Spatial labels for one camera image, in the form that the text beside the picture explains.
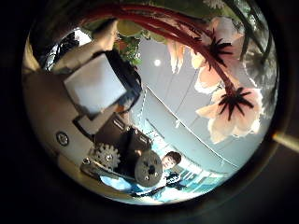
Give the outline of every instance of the dark hair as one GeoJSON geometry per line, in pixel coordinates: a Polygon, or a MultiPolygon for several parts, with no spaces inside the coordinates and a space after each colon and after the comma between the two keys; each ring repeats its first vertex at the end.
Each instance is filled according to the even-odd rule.
{"type": "Polygon", "coordinates": [[[167,154],[166,154],[165,156],[170,156],[170,157],[172,157],[172,158],[176,161],[177,164],[179,164],[180,161],[181,161],[181,156],[180,156],[180,154],[179,154],[178,152],[175,152],[175,151],[167,152],[167,154]]]}

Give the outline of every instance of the person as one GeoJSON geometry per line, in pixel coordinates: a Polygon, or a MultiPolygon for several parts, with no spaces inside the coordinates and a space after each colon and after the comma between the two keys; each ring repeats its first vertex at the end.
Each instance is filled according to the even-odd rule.
{"type": "Polygon", "coordinates": [[[170,170],[181,162],[181,155],[176,151],[169,151],[162,157],[161,162],[163,167],[163,174],[159,183],[152,188],[144,188],[139,186],[138,184],[132,184],[131,196],[146,196],[149,192],[164,188],[167,185],[167,178],[171,174],[170,170]]]}
{"type": "Polygon", "coordinates": [[[181,177],[177,172],[170,172],[170,174],[166,177],[166,184],[164,186],[148,192],[133,193],[131,196],[136,198],[151,197],[156,201],[167,203],[171,200],[169,199],[169,195],[164,195],[166,189],[183,190],[186,188],[186,186],[180,184],[180,181],[181,177]]]}

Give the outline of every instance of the green leaf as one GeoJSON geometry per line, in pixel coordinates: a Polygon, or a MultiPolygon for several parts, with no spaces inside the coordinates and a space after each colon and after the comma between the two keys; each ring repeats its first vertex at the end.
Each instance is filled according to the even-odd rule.
{"type": "Polygon", "coordinates": [[[142,27],[133,21],[119,20],[118,31],[123,36],[134,36],[142,31],[142,27]]]}

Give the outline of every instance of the red stem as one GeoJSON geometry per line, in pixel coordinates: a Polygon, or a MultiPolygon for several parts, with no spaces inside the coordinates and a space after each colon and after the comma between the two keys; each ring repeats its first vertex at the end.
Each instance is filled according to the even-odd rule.
{"type": "MultiPolygon", "coordinates": [[[[136,8],[134,8],[134,9],[138,10],[140,7],[144,8],[145,6],[136,5],[136,8]]],[[[218,75],[221,77],[221,79],[223,80],[226,92],[228,94],[231,94],[234,92],[234,90],[235,90],[234,84],[224,74],[224,72],[220,68],[219,64],[210,55],[206,46],[204,46],[201,42],[196,41],[193,37],[181,32],[176,27],[173,27],[163,21],[159,21],[157,19],[153,19],[150,17],[142,16],[142,15],[137,15],[135,13],[126,12],[120,8],[120,5],[113,5],[113,7],[106,5],[104,7],[101,7],[99,9],[95,10],[90,15],[88,15],[87,20],[83,21],[83,23],[90,21],[90,20],[103,18],[105,16],[116,17],[116,18],[120,18],[120,19],[134,21],[134,22],[138,23],[139,25],[143,26],[144,28],[146,28],[158,35],[162,35],[168,39],[172,39],[174,41],[182,43],[182,44],[192,48],[195,52],[201,53],[206,58],[208,63],[215,69],[215,71],[218,73],[218,75]],[[159,29],[159,27],[163,28],[170,34],[168,34],[165,31],[162,31],[161,29],[159,29]]]]}
{"type": "Polygon", "coordinates": [[[195,30],[200,30],[201,32],[205,33],[205,35],[209,37],[213,37],[213,33],[206,29],[205,26],[202,24],[194,22],[194,20],[188,18],[186,15],[181,14],[179,12],[174,12],[170,9],[162,8],[162,7],[152,7],[152,6],[144,6],[144,5],[132,5],[132,4],[123,4],[121,5],[121,8],[124,10],[143,10],[143,11],[149,11],[149,12],[160,12],[164,15],[169,16],[172,19],[176,19],[176,21],[186,24],[190,27],[192,27],[195,30]]]}

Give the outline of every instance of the pink flower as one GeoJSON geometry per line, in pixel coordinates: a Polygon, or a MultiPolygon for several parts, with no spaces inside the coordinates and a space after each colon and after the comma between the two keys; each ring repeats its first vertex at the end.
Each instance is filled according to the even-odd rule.
{"type": "Polygon", "coordinates": [[[183,65],[185,45],[167,39],[167,46],[170,53],[172,73],[178,73],[181,66],[183,65]]]}
{"type": "Polygon", "coordinates": [[[210,137],[217,144],[229,135],[240,137],[258,132],[262,98],[259,89],[238,88],[234,95],[221,89],[213,93],[213,105],[202,107],[196,113],[209,119],[210,137]]]}
{"type": "MultiPolygon", "coordinates": [[[[208,29],[214,33],[213,38],[202,34],[202,43],[208,47],[210,54],[223,72],[236,86],[254,87],[243,63],[238,60],[244,37],[237,32],[232,20],[224,17],[214,18],[208,29]]],[[[201,67],[195,88],[197,86],[198,91],[201,91],[201,88],[215,90],[221,82],[221,78],[208,62],[203,62],[201,67]]]]}

